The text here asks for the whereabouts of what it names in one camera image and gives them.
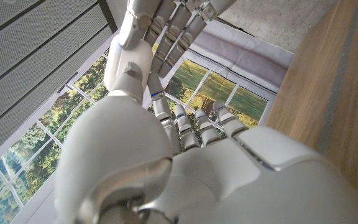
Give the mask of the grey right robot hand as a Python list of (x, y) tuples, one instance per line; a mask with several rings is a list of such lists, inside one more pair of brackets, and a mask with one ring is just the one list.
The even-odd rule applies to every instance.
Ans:
[(234, 3), (235, 0), (128, 0), (119, 44), (132, 50), (140, 40), (153, 45), (162, 36), (150, 72), (164, 78), (207, 23)]

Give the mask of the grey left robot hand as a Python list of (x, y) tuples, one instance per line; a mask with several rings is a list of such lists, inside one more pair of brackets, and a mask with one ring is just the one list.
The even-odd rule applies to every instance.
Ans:
[(142, 69), (127, 62), (87, 109), (56, 171), (60, 223), (358, 223), (358, 192), (326, 159), (228, 111), (221, 139), (180, 151), (141, 105)]

